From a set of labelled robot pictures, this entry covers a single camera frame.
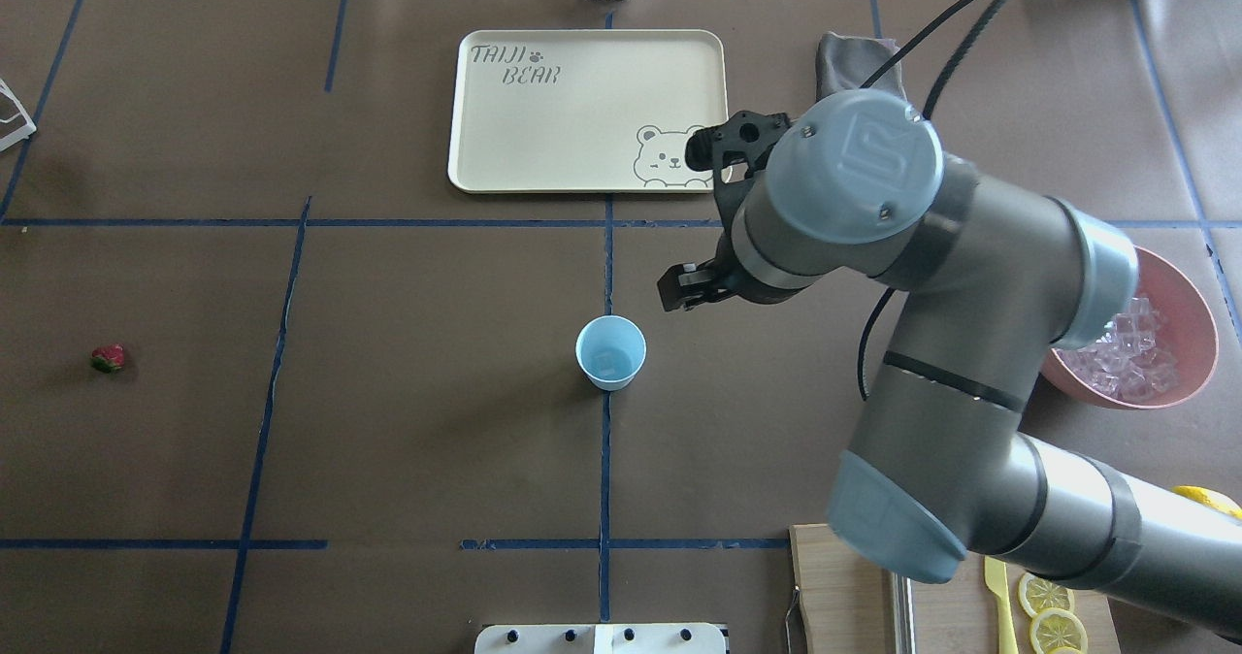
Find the strawberry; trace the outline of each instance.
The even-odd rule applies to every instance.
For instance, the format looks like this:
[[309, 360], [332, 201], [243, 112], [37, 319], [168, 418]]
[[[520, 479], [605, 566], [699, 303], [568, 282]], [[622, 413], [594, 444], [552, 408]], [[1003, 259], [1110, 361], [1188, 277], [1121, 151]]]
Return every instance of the strawberry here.
[[101, 372], [119, 372], [125, 366], [125, 350], [119, 344], [102, 345], [91, 352], [91, 367]]

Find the tray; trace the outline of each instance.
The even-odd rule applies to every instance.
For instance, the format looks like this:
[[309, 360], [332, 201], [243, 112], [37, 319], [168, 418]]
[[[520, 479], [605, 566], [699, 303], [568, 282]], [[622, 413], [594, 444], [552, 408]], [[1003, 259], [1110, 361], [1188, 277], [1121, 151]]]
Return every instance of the tray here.
[[686, 140], [727, 118], [708, 31], [474, 31], [457, 53], [448, 177], [467, 194], [709, 191]]

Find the paper cup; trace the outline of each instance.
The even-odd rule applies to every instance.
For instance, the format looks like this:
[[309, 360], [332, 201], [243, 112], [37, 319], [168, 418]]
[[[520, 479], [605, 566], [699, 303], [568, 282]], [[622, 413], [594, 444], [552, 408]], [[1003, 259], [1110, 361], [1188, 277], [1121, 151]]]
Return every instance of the paper cup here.
[[600, 390], [630, 385], [647, 360], [647, 340], [630, 319], [607, 314], [591, 319], [578, 334], [578, 365]]

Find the blue tape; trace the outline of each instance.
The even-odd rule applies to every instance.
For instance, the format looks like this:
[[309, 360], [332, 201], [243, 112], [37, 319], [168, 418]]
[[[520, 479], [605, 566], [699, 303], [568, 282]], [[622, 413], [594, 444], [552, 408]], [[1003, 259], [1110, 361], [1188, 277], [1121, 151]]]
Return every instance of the blue tape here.
[[248, 550], [327, 550], [328, 540], [252, 540]]
[[1199, 230], [1201, 222], [1194, 220], [1107, 220], [1118, 230]]
[[462, 540], [465, 551], [498, 552], [504, 550], [599, 550], [599, 540]]
[[[43, 118], [43, 109], [47, 105], [47, 97], [52, 93], [52, 83], [56, 81], [56, 72], [61, 69], [61, 61], [65, 58], [65, 50], [70, 47], [70, 38], [73, 36], [73, 26], [77, 25], [78, 14], [82, 12], [82, 1], [73, 0], [73, 10], [70, 12], [70, 20], [65, 24], [65, 32], [61, 35], [61, 45], [56, 48], [56, 57], [52, 58], [52, 66], [47, 69], [47, 79], [43, 83], [43, 92], [39, 94], [39, 103], [35, 105], [35, 115], [30, 119], [37, 125], [40, 119]], [[4, 225], [4, 217], [9, 212], [9, 206], [12, 204], [12, 194], [16, 194], [17, 181], [21, 180], [21, 171], [26, 168], [26, 154], [30, 151], [30, 143], [32, 138], [26, 138], [21, 143], [21, 151], [17, 154], [17, 163], [14, 164], [12, 174], [9, 176], [9, 186], [4, 191], [4, 200], [0, 200], [0, 225]]]
[[47, 217], [19, 217], [6, 220], [5, 225], [31, 226], [31, 228], [296, 228], [297, 220], [262, 220], [262, 217], [219, 217], [219, 220], [196, 220], [196, 217], [68, 217], [67, 220], [47, 220]]
[[225, 614], [225, 632], [220, 635], [220, 654], [229, 654], [232, 649], [232, 633], [237, 625], [237, 604], [241, 602], [241, 582], [246, 575], [246, 550], [237, 551], [237, 561], [233, 565], [233, 585], [229, 591], [229, 612]]
[[612, 314], [612, 194], [604, 199], [604, 314]]
[[879, 0], [871, 0], [871, 29], [876, 37], [884, 37], [883, 26], [879, 25]]
[[610, 572], [612, 550], [612, 393], [604, 392], [604, 424], [600, 442], [600, 622], [612, 617]]
[[737, 537], [737, 539], [617, 539], [616, 550], [785, 550], [789, 539]]
[[1211, 252], [1212, 266], [1216, 269], [1216, 279], [1221, 287], [1221, 295], [1225, 295], [1225, 305], [1228, 308], [1230, 319], [1232, 319], [1233, 336], [1237, 336], [1238, 344], [1242, 345], [1242, 319], [1238, 319], [1238, 309], [1236, 299], [1233, 297], [1233, 288], [1230, 287], [1230, 279], [1225, 274], [1225, 266], [1221, 264], [1220, 248], [1216, 248], [1216, 240], [1212, 238], [1212, 230], [1210, 222], [1207, 222], [1207, 213], [1203, 211], [1203, 202], [1199, 195], [1199, 185], [1195, 182], [1195, 177], [1190, 171], [1190, 163], [1186, 160], [1186, 150], [1182, 145], [1181, 137], [1177, 133], [1177, 127], [1172, 123], [1172, 112], [1169, 109], [1169, 101], [1164, 92], [1164, 84], [1160, 83], [1160, 74], [1156, 72], [1156, 62], [1151, 56], [1151, 47], [1148, 43], [1148, 30], [1143, 22], [1143, 11], [1139, 9], [1139, 0], [1130, 0], [1130, 10], [1134, 12], [1134, 25], [1139, 31], [1139, 47], [1143, 50], [1143, 60], [1148, 66], [1148, 74], [1151, 78], [1151, 86], [1156, 92], [1156, 101], [1160, 102], [1160, 113], [1164, 115], [1165, 125], [1169, 129], [1169, 137], [1172, 140], [1174, 154], [1177, 158], [1177, 166], [1181, 168], [1182, 176], [1186, 180], [1186, 186], [1190, 190], [1190, 202], [1195, 207], [1195, 216], [1199, 217], [1199, 226], [1202, 230], [1203, 242], [1207, 243], [1208, 252]]
[[340, 5], [337, 9], [337, 32], [333, 34], [332, 55], [328, 56], [328, 78], [323, 83], [324, 93], [332, 93], [332, 83], [337, 78], [337, 56], [340, 53], [340, 38], [345, 31], [345, 9], [348, 5], [349, 0], [340, 0]]
[[[236, 550], [237, 540], [5, 539], [0, 550]], [[328, 540], [257, 540], [252, 550], [327, 550]]]
[[220, 654], [227, 654], [232, 648], [232, 633], [237, 622], [237, 606], [241, 602], [241, 586], [246, 577], [246, 553], [250, 549], [251, 530], [255, 526], [255, 508], [258, 504], [258, 486], [263, 477], [263, 459], [267, 455], [267, 438], [272, 428], [272, 412], [276, 410], [276, 380], [284, 362], [284, 341], [289, 333], [289, 305], [293, 300], [293, 285], [298, 282], [298, 268], [302, 264], [302, 243], [307, 233], [307, 216], [310, 212], [310, 197], [302, 206], [298, 221], [298, 235], [293, 242], [293, 262], [289, 264], [289, 282], [284, 288], [284, 305], [281, 309], [281, 328], [276, 334], [276, 354], [272, 356], [272, 375], [267, 380], [267, 401], [263, 403], [263, 421], [258, 427], [258, 447], [255, 450], [255, 468], [250, 475], [250, 494], [246, 499], [246, 516], [241, 525], [241, 540], [237, 546], [237, 561], [233, 566], [233, 583], [229, 593], [229, 611], [225, 614], [225, 630], [220, 642]]
[[614, 220], [615, 228], [714, 228], [722, 230], [719, 220]]
[[[600, 545], [600, 540], [589, 539], [462, 540], [458, 547], [466, 552], [504, 552], [510, 550], [599, 550]], [[328, 544], [323, 542], [323, 549], [327, 546]], [[612, 550], [785, 550], [787, 547], [789, 539], [769, 537], [615, 539], [610, 536], [607, 540], [609, 552]]]
[[314, 228], [602, 228], [604, 220], [350, 220], [320, 217]]
[[[15, 217], [17, 228], [296, 228], [291, 217]], [[1161, 226], [1143, 222], [1136, 226]], [[1186, 222], [1197, 226], [1197, 222]], [[1237, 226], [1242, 222], [1221, 222]], [[317, 217], [310, 228], [515, 228], [599, 230], [607, 220], [414, 220], [414, 217]], [[719, 220], [612, 220], [614, 230], [722, 230]]]

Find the lemon slice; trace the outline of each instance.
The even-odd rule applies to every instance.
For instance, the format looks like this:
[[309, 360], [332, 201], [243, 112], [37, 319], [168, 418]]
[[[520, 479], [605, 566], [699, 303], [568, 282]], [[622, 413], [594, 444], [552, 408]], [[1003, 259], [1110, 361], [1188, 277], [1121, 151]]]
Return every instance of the lemon slice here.
[[1042, 580], [1032, 573], [1022, 575], [1017, 582], [1017, 601], [1022, 609], [1032, 618], [1038, 611], [1048, 608], [1061, 608], [1074, 612], [1074, 592], [1068, 588]]
[[1197, 500], [1203, 506], [1216, 509], [1217, 511], [1228, 514], [1235, 519], [1242, 519], [1242, 506], [1238, 506], [1236, 500], [1225, 496], [1220, 491], [1212, 491], [1211, 489], [1203, 489], [1202, 486], [1175, 486], [1170, 491], [1190, 500]]
[[1052, 654], [1063, 647], [1087, 654], [1087, 630], [1078, 616], [1069, 611], [1038, 611], [1031, 620], [1031, 647], [1036, 654]]

